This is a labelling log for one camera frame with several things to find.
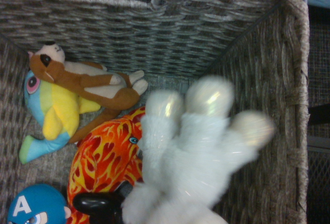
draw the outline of captain america plush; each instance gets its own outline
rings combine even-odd
[[[46,184],[21,191],[11,203],[8,224],[65,224],[71,215],[61,193]]]

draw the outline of blue plush tail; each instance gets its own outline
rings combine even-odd
[[[67,132],[60,134],[55,140],[38,140],[28,135],[20,150],[20,161],[22,164],[30,162],[44,154],[55,152],[68,143],[70,137]]]

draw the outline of plush dog tail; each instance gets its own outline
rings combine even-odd
[[[94,120],[92,120],[90,123],[88,123],[81,129],[77,130],[76,133],[74,133],[73,136],[70,138],[69,143],[76,143],[84,139],[93,129],[95,129],[97,126],[103,124],[106,121],[116,118],[120,114],[120,112],[121,111],[119,110],[105,109]]]

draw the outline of cartoon eye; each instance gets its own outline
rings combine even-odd
[[[26,85],[27,92],[29,94],[33,94],[38,89],[39,85],[40,85],[40,79],[35,76],[31,76],[27,80],[27,85]]]
[[[131,143],[133,143],[133,144],[137,144],[139,140],[138,140],[137,138],[135,138],[135,137],[131,137],[131,138],[129,139],[129,141],[130,141]]]
[[[41,62],[43,63],[43,65],[45,65],[46,67],[49,65],[49,63],[51,62],[51,58],[50,56],[46,55],[46,54],[41,54],[40,55],[40,59]]]
[[[41,223],[41,216],[40,214],[38,214],[27,220],[25,224],[40,224],[40,223]]]

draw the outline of white plush toy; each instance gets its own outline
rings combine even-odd
[[[142,119],[143,180],[123,202],[125,224],[226,223],[210,209],[231,175],[258,156],[273,135],[261,112],[227,118],[233,86],[205,77],[187,92],[157,91]]]

